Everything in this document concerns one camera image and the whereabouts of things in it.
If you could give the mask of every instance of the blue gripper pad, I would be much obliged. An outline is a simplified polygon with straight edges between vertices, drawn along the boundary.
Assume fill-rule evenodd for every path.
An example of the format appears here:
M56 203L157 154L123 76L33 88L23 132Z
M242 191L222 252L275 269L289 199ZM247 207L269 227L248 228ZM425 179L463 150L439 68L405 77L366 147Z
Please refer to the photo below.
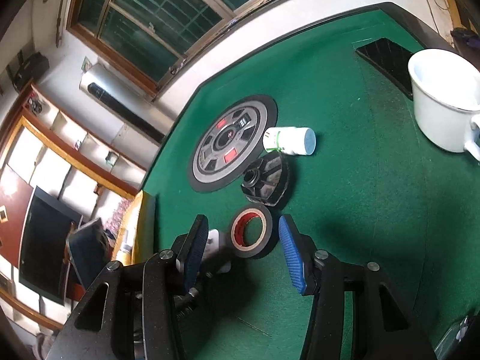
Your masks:
M195 285L207 238L208 219L205 215L197 215L177 257L177 263L182 266L185 292Z
M284 215L281 216L280 220L278 221L278 235L282 244L286 265L289 269L292 285L297 289L299 294L303 295L305 293L307 284L305 282L303 260L292 235L292 231L296 231L298 233L298 230L296 227L294 229L290 229L290 227L294 226L295 224L291 218L290 220L287 220Z

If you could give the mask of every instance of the window frame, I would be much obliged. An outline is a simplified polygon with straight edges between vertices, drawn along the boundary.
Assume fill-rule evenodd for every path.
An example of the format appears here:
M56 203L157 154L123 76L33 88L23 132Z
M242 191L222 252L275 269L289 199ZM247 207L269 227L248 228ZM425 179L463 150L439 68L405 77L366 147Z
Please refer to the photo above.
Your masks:
M196 59L201 52L221 37L226 31L230 30L231 26L237 23L240 19L243 19L255 10L267 5L272 0L249 0L235 10L230 9L222 0L203 0L203 2L219 14L222 19L184 53L176 51L174 47L161 38L160 34L156 34L150 28L143 25L138 19L120 8L114 1L115 0L104 1L96 31L93 33L78 21L83 0L71 0L66 23L67 31L96 52L126 78L143 89L147 95L152 96L153 101L160 92L166 90L167 85L187 63ZM133 63L123 57L119 52L100 39L101 30L105 25L105 20L110 9L116 10L128 20L132 21L178 58L177 62L159 81L154 81Z

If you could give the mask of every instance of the black smartphone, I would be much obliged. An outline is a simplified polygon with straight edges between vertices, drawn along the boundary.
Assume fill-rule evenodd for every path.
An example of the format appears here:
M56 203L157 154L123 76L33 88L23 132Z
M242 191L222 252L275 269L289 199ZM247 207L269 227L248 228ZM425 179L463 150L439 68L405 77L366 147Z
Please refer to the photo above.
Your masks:
M412 52L387 38L359 47L356 52L413 100L408 69Z

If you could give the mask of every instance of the red rectangle on wheel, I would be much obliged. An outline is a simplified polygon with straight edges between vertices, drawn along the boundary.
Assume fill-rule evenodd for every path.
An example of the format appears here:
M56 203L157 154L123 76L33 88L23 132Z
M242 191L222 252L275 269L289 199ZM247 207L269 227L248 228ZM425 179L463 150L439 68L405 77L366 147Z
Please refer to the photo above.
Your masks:
M237 151L233 147L227 154L223 156L225 163L228 164L231 160L233 160L237 156Z
M222 119L220 120L218 123L217 123L217 130L220 130L223 126L225 126L227 124L227 120L226 119Z

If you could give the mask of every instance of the window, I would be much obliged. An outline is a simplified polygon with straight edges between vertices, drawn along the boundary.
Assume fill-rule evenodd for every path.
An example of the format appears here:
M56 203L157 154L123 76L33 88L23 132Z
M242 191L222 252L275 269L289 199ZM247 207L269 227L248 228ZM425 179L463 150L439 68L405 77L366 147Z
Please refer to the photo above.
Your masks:
M254 0L72 0L67 28L154 95Z

